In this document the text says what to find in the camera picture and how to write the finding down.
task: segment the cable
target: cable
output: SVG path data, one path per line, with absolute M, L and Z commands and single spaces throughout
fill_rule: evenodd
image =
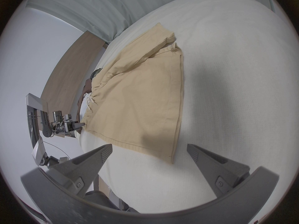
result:
M 67 155 L 66 153 L 65 153 L 65 151 L 63 151 L 62 149 L 60 149 L 60 148 L 58 148 L 59 150 L 61 150 L 62 152 L 64 152 L 64 154 L 66 155 L 66 156 L 68 156 L 68 158 L 69 159 L 71 159 L 70 157 L 69 157 L 69 155 Z

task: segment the tan fabric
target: tan fabric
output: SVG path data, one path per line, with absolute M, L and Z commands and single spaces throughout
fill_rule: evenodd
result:
M 86 131 L 173 163 L 183 103 L 183 54 L 174 40 L 158 23 L 93 78 Z

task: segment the wooden headboard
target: wooden headboard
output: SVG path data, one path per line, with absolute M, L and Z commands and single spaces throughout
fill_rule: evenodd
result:
M 41 95 L 41 99 L 48 102 L 50 122 L 54 121 L 53 111 L 70 113 L 78 88 L 104 44 L 102 39 L 88 31 L 84 32 L 57 63 Z

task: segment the white drawstring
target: white drawstring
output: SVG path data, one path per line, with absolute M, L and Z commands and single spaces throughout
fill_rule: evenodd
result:
M 90 102 L 94 103 L 95 101 L 93 100 L 92 93 L 88 93 L 87 95 L 88 96 L 86 98 L 86 104 L 87 104 L 88 109 L 91 110 L 91 108 L 89 107 L 89 103 Z

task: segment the mattress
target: mattress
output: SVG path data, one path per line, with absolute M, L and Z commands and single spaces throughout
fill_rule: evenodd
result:
M 176 0 L 110 43 L 97 68 L 160 22 L 184 54 L 184 103 L 174 164 L 113 146 L 99 172 L 141 213 L 172 212 L 216 198 L 187 153 L 195 144 L 280 179 L 259 219 L 281 199 L 299 166 L 299 44 L 275 13 L 254 0 Z M 83 115 L 86 106 L 82 106 Z M 82 132 L 84 152 L 106 144 Z

